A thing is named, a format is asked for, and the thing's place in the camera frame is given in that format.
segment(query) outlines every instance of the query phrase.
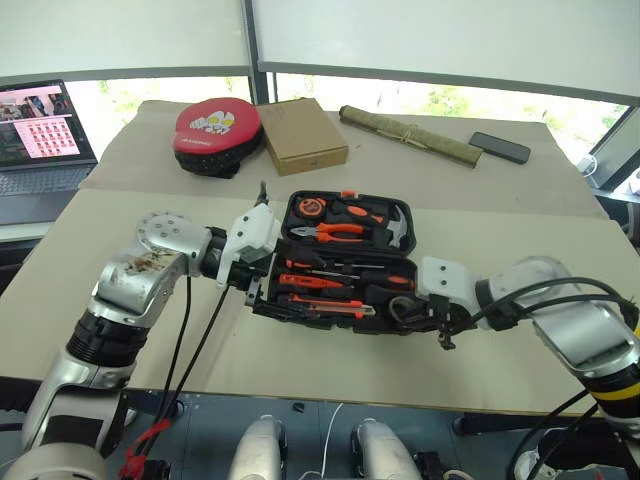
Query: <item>white roller shade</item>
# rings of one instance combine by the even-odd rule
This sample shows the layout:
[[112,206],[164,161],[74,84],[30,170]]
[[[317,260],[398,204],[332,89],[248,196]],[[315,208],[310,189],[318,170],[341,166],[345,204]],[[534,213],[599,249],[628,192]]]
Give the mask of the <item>white roller shade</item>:
[[640,98],[638,0],[254,0],[254,8],[264,70],[324,65],[343,75],[413,72]]
[[0,77],[249,64],[241,0],[15,0],[0,18]]

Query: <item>laptop screen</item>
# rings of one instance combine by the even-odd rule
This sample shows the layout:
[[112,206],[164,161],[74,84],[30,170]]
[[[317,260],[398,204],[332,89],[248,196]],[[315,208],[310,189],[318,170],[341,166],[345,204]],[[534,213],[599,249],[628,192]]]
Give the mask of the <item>laptop screen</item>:
[[95,157],[61,80],[0,86],[0,169],[83,160]]

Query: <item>smartphone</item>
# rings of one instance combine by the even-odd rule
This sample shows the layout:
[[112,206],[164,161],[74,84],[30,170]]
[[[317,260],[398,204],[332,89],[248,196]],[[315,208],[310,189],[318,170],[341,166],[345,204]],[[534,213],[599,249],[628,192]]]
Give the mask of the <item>smartphone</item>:
[[469,140],[469,145],[481,148],[491,155],[504,158],[505,160],[509,160],[510,162],[518,163],[520,165],[527,163],[529,155],[531,155],[531,149],[529,147],[481,132],[475,132],[472,135],[471,140]]

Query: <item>brown box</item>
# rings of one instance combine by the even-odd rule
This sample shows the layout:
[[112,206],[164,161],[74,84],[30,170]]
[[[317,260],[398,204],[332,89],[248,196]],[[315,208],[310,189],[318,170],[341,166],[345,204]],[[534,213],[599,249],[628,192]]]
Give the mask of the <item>brown box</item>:
[[349,146],[315,98],[257,107],[279,175],[344,163]]

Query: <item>table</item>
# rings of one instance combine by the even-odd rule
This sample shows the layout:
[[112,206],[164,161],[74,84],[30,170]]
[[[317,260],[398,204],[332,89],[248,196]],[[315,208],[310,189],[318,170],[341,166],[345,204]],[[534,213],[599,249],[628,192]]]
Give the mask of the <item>table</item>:
[[412,208],[607,218],[543,123],[394,115],[462,142],[481,131],[532,150],[523,166],[483,154],[477,167],[470,169],[343,125],[335,112],[329,112],[349,144],[346,164],[279,177],[263,150],[245,159],[233,180],[226,180],[187,173],[175,160],[171,148],[175,120],[187,105],[144,102],[82,185],[255,199],[259,181],[266,180],[271,198],[279,201],[286,201],[294,190],[356,190],[401,198]]
[[[253,205],[238,198],[82,189],[0,297],[0,375],[42,378],[66,343],[108,258],[128,245],[137,221],[168,209],[229,228]],[[282,215],[284,204],[273,204]],[[418,246],[410,258],[448,258],[487,275],[532,254],[557,257],[576,275],[640,297],[640,260],[617,224],[585,217],[413,209]],[[152,329],[132,387],[161,388],[182,318],[181,280]],[[219,292],[193,282],[192,320],[183,352],[192,352]],[[194,369],[189,391],[333,399],[465,411],[548,412],[578,382],[527,322],[496,333],[473,331],[443,351],[434,333],[356,335],[258,317],[230,292]],[[186,361],[179,362],[182,371]],[[583,412],[589,401],[569,412]]]

